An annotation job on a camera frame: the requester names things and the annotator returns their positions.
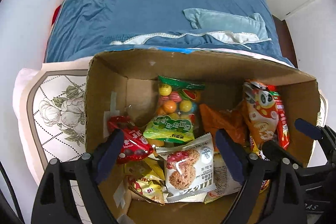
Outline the white snack bag with text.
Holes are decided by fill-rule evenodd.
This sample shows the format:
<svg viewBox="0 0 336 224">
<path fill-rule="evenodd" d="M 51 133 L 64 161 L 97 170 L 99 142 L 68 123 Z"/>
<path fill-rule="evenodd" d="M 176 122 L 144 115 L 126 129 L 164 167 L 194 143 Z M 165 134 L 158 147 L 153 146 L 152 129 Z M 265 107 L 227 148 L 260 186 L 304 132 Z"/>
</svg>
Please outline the white snack bag with text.
<svg viewBox="0 0 336 224">
<path fill-rule="evenodd" d="M 214 183 L 216 189 L 207 193 L 204 203 L 208 204 L 223 196 L 237 193 L 241 184 L 235 181 L 220 153 L 214 155 Z"/>
</svg>

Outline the long red snack packet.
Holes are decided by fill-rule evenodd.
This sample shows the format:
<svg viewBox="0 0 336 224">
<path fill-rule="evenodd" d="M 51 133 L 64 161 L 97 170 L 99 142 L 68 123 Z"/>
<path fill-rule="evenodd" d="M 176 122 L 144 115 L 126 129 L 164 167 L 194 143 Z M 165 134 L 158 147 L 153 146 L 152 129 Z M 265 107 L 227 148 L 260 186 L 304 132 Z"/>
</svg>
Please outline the long red snack packet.
<svg viewBox="0 0 336 224">
<path fill-rule="evenodd" d="M 289 135 L 289 129 L 288 129 L 286 115 L 285 115 L 284 104 L 280 96 L 280 93 L 278 92 L 275 86 L 268 85 L 268 89 L 275 100 L 276 110 L 278 114 L 278 125 L 277 125 L 278 144 L 284 150 L 287 150 L 290 144 L 290 135 Z"/>
</svg>

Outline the green gumball candy bag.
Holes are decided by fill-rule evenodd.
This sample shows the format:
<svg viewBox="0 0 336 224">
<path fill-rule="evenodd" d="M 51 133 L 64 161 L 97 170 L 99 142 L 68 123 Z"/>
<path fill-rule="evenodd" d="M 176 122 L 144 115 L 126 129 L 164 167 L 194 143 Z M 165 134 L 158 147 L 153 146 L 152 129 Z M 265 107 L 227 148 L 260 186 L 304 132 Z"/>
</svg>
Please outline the green gumball candy bag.
<svg viewBox="0 0 336 224">
<path fill-rule="evenodd" d="M 158 76 L 158 103 L 143 135 L 147 139 L 188 143 L 198 130 L 198 106 L 205 84 Z"/>
</svg>

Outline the white patterned bed quilt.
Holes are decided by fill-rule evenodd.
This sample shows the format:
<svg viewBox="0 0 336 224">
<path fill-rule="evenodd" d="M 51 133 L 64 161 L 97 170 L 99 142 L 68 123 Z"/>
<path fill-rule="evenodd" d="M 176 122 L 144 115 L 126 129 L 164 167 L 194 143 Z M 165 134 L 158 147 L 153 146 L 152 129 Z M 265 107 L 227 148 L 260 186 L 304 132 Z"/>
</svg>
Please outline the white patterned bed quilt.
<svg viewBox="0 0 336 224">
<path fill-rule="evenodd" d="M 88 60 L 45 63 L 19 71 L 13 109 L 27 166 L 38 184 L 49 161 L 85 153 L 84 94 Z"/>
</svg>

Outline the red candy wrapper bag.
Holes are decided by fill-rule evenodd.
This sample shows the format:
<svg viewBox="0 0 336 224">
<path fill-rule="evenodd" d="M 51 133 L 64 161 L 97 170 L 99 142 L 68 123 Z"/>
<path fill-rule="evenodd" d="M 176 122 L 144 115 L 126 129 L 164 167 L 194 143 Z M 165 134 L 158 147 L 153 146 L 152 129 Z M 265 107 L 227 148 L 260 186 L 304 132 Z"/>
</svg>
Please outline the red candy wrapper bag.
<svg viewBox="0 0 336 224">
<path fill-rule="evenodd" d="M 115 130 L 123 132 L 123 145 L 117 157 L 117 164 L 141 161 L 153 153 L 153 147 L 129 117 L 112 116 L 107 121 L 107 127 L 110 133 Z"/>
</svg>

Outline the yellow red chips bag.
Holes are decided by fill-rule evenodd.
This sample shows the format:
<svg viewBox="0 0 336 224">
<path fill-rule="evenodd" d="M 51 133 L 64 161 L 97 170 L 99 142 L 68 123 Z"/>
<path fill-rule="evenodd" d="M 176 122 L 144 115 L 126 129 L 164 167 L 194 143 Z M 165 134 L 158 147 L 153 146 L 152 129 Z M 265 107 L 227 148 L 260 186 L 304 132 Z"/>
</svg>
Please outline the yellow red chips bag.
<svg viewBox="0 0 336 224">
<path fill-rule="evenodd" d="M 130 161 L 124 165 L 124 174 L 129 189 L 148 202 L 165 204 L 163 188 L 165 175 L 156 160 Z"/>
</svg>

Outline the blue bed blanket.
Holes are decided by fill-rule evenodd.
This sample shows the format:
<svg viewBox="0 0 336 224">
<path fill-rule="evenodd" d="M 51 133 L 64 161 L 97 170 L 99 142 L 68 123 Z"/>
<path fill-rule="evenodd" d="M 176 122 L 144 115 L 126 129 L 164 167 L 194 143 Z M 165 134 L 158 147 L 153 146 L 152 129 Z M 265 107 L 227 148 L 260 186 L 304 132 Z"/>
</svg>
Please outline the blue bed blanket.
<svg viewBox="0 0 336 224">
<path fill-rule="evenodd" d="M 220 32 L 194 29 L 183 13 L 190 8 L 242 16 L 259 13 L 272 40 L 240 44 Z M 226 48 L 288 63 L 266 0 L 64 0 L 47 42 L 45 61 L 151 47 L 182 52 Z"/>
</svg>

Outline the orange snack bag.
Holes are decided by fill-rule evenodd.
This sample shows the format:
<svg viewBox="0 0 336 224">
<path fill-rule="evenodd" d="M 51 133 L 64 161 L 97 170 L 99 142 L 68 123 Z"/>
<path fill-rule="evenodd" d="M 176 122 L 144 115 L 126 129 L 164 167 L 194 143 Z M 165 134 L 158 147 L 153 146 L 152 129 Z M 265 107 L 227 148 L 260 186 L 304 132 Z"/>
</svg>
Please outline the orange snack bag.
<svg viewBox="0 0 336 224">
<path fill-rule="evenodd" d="M 215 144 L 215 135 L 219 129 L 225 129 L 235 143 L 247 145 L 248 127 L 239 110 L 214 110 L 206 104 L 199 105 L 204 131 L 213 138 L 214 152 L 219 150 Z"/>
</svg>

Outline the cardboard milk carton box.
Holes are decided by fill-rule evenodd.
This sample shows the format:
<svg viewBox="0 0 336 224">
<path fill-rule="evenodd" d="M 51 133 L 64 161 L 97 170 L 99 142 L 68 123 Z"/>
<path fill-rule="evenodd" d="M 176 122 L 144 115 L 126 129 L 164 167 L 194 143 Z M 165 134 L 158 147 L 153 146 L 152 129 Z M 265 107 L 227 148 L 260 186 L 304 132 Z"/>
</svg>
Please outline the cardboard milk carton box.
<svg viewBox="0 0 336 224">
<path fill-rule="evenodd" d="M 242 101 L 245 80 L 276 86 L 289 128 L 288 150 L 300 163 L 308 164 L 313 140 L 297 131 L 294 122 L 298 118 L 310 123 L 317 121 L 320 102 L 316 79 L 274 61 L 210 51 L 187 54 L 148 49 L 94 56 L 85 94 L 88 152 L 104 141 L 104 113 L 110 109 L 112 92 L 117 94 L 117 110 L 128 113 L 139 127 L 154 117 L 158 76 L 204 84 L 205 89 L 194 98 L 214 110 L 234 109 Z M 122 181 L 123 168 L 115 165 L 99 189 L 114 217 L 126 214 L 135 223 L 221 223 L 235 199 L 232 195 L 209 204 L 177 202 L 161 206 L 132 200 Z"/>
</svg>

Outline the cookie snack white packet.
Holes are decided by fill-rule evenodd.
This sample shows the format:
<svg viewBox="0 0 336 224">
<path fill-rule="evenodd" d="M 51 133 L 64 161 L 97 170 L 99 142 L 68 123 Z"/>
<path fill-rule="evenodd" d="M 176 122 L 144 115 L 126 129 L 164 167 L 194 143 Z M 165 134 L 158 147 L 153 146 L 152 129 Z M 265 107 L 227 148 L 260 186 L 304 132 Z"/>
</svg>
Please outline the cookie snack white packet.
<svg viewBox="0 0 336 224">
<path fill-rule="evenodd" d="M 178 147 L 158 147 L 164 159 L 168 203 L 199 202 L 198 195 L 215 190 L 214 145 L 210 133 Z"/>
</svg>

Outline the orange cartoon snack packet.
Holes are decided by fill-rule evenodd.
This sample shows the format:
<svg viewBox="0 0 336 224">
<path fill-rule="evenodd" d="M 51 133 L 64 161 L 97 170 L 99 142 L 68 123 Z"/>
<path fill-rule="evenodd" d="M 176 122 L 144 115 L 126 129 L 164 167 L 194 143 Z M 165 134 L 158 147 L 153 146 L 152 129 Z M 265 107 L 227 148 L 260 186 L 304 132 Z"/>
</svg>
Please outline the orange cartoon snack packet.
<svg viewBox="0 0 336 224">
<path fill-rule="evenodd" d="M 266 141 L 274 139 L 279 121 L 276 102 L 268 87 L 254 80 L 245 80 L 243 97 L 250 134 L 260 149 Z"/>
</svg>

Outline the light blue pillowcase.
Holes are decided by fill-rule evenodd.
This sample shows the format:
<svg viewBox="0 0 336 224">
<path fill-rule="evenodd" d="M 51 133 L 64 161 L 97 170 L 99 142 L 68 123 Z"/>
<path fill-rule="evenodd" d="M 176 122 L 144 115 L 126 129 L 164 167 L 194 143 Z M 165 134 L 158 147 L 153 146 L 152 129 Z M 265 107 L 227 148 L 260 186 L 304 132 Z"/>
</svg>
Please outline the light blue pillowcase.
<svg viewBox="0 0 336 224">
<path fill-rule="evenodd" d="M 259 13 L 242 16 L 199 8 L 185 9 L 183 13 L 192 28 L 220 32 L 240 44 L 272 40 Z"/>
</svg>

